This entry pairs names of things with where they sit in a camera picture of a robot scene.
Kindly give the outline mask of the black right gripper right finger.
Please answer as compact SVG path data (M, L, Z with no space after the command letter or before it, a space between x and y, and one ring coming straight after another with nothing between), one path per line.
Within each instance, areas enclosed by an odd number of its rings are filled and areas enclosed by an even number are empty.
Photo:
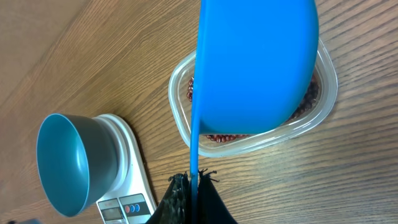
M198 185L198 223L237 224L213 185L213 181L218 181L212 179L211 174L216 173L216 170L207 172L207 169L198 172L200 178Z

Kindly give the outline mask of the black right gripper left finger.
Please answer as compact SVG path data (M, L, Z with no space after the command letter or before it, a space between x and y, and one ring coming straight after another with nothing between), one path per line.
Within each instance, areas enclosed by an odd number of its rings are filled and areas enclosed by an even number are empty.
M190 181L187 173L169 177L170 185L146 224L185 224L190 219Z

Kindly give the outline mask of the blue plastic measuring scoop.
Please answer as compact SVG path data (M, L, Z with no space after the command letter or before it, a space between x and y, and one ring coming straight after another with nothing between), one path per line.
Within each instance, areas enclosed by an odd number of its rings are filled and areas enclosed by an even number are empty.
M308 88L317 48L313 0L201 2L190 136L193 223L200 135L259 134L288 120Z

